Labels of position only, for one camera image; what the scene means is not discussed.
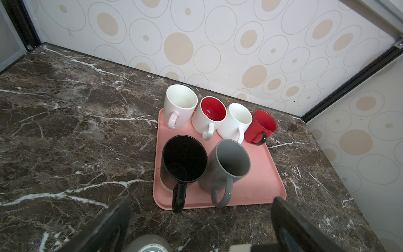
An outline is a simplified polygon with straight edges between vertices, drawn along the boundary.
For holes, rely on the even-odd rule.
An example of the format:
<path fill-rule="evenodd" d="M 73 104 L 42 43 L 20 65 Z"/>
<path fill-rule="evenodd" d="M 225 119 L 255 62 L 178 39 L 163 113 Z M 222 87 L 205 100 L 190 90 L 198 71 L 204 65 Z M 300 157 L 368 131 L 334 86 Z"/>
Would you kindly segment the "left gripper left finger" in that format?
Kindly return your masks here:
<path fill-rule="evenodd" d="M 60 252 L 121 252 L 131 218 L 130 200 L 122 197 L 89 223 Z"/>

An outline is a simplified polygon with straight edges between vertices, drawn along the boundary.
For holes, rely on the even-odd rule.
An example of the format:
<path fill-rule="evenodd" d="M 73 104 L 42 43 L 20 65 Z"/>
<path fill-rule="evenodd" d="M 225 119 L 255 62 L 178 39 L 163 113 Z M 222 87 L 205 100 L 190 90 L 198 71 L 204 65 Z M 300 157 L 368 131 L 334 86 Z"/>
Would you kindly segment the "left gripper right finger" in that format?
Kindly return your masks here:
<path fill-rule="evenodd" d="M 271 219 L 280 252 L 344 251 L 281 197 L 272 203 Z"/>

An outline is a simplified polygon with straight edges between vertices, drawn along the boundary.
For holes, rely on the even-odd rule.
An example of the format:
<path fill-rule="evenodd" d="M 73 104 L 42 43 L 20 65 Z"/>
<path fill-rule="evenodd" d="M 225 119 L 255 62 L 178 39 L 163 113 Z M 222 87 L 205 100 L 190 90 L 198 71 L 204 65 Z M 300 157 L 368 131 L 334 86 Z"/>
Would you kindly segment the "pink rectangular tray mat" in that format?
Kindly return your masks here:
<path fill-rule="evenodd" d="M 154 171 L 153 198 L 155 203 L 164 210 L 172 209 L 172 191 L 161 184 L 160 167 L 162 151 L 166 142 L 176 135 L 189 135 L 198 140 L 209 154 L 222 138 L 214 133 L 209 141 L 205 141 L 188 121 L 179 130 L 171 130 L 165 125 L 164 111 L 158 113 L 158 127 L 156 139 L 156 157 Z M 251 160 L 251 169 L 248 175 L 235 182 L 233 195 L 228 206 L 270 204 L 275 197 L 287 198 L 287 192 L 282 179 L 266 145 L 255 146 L 243 142 L 242 146 L 248 152 Z"/>

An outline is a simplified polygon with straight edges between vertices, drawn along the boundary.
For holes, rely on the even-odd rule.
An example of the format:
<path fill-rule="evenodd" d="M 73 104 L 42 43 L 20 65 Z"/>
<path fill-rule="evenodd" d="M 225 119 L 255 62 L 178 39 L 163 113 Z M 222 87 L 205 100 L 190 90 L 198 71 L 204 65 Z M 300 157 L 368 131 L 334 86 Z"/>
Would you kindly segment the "grey mug front row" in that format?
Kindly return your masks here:
<path fill-rule="evenodd" d="M 207 169 L 198 183 L 211 194 L 213 206 L 223 208 L 232 198 L 234 184 L 246 177 L 250 169 L 246 149 L 237 141 L 223 139 L 208 155 Z"/>

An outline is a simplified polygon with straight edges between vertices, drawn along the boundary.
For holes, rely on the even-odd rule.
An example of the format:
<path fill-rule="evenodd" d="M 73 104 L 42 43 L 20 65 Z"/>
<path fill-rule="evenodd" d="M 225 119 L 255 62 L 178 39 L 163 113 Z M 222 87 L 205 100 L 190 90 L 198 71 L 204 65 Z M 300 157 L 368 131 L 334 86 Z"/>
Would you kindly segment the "grey mug row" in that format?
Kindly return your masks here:
<path fill-rule="evenodd" d="M 234 184 L 246 177 L 250 169 L 246 149 L 237 141 L 223 139 L 208 155 L 207 169 L 198 183 L 211 194 L 213 206 L 223 208 L 232 198 Z"/>
<path fill-rule="evenodd" d="M 172 252 L 168 241 L 156 234 L 146 234 L 136 238 L 124 252 Z"/>

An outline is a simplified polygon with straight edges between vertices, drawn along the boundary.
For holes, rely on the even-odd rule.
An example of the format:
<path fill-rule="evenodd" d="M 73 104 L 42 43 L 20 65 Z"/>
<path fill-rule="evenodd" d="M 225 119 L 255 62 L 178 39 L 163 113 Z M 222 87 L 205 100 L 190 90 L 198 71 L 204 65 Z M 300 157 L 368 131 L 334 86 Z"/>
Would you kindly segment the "white mug black handle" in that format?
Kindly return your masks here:
<path fill-rule="evenodd" d="M 207 166 L 207 152 L 192 136 L 177 135 L 165 144 L 161 157 L 160 178 L 162 185 L 173 191 L 174 213 L 183 211 L 187 186 L 198 181 Z"/>

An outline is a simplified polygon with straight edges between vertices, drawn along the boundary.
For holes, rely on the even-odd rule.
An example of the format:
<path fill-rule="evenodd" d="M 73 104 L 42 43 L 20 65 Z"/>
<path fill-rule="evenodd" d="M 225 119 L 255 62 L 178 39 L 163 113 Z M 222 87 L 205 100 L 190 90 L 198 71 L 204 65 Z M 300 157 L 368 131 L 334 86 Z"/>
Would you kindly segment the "white ribbed-bottom mug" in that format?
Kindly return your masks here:
<path fill-rule="evenodd" d="M 227 108 L 227 116 L 217 128 L 217 133 L 223 139 L 232 139 L 242 144 L 245 132 L 252 121 L 253 117 L 245 106 L 232 103 Z"/>

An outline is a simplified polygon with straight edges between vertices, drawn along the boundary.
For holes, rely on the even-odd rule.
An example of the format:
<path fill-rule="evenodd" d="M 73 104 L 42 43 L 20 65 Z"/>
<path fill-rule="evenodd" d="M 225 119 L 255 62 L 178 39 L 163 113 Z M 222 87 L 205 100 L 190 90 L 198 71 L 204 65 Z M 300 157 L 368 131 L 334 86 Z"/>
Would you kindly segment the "cream mug red inside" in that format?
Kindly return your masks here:
<path fill-rule="evenodd" d="M 225 120 L 227 110 L 225 105 L 212 96 L 204 97 L 198 105 L 193 117 L 193 128 L 206 141 L 210 140 L 220 124 Z"/>

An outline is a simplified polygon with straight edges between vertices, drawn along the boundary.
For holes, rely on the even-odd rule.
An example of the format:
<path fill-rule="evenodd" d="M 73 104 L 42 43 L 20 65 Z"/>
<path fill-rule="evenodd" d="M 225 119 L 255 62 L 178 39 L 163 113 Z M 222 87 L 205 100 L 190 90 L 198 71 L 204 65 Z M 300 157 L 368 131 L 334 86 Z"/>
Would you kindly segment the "pale pink mug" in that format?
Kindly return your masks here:
<path fill-rule="evenodd" d="M 164 120 L 171 130 L 183 127 L 192 117 L 198 104 L 195 92 L 184 85 L 171 85 L 168 87 L 164 100 Z"/>

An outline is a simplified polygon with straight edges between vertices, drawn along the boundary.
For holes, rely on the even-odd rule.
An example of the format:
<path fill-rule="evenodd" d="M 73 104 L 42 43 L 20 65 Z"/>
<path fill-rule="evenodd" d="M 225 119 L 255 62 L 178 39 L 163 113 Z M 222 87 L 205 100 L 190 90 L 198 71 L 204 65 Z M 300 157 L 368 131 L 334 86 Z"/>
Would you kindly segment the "grey mug back row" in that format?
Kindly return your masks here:
<path fill-rule="evenodd" d="M 172 252 L 168 241 L 156 234 L 146 234 L 136 238 L 124 252 Z"/>

